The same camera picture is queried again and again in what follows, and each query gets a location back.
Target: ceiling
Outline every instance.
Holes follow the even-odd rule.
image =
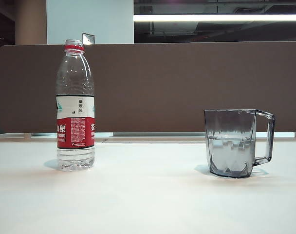
[[[135,0],[134,14],[296,14],[296,1]],[[134,23],[135,43],[274,41],[289,39],[296,40],[296,22]]]

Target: plastic water bottle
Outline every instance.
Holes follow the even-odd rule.
[[[94,163],[94,85],[80,40],[68,39],[56,80],[57,159],[60,170]]]

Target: red label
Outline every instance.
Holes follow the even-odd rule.
[[[94,145],[95,119],[70,117],[57,120],[57,147],[82,149]]]

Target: brown partition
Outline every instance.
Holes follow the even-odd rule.
[[[63,56],[63,45],[0,48],[6,132],[56,130]],[[296,131],[296,42],[91,45],[85,56],[99,132],[201,132],[203,109],[216,108],[262,109]]]

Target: bottle base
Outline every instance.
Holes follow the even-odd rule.
[[[58,169],[64,172],[80,171],[91,168],[94,164],[95,157],[80,160],[58,160]]]

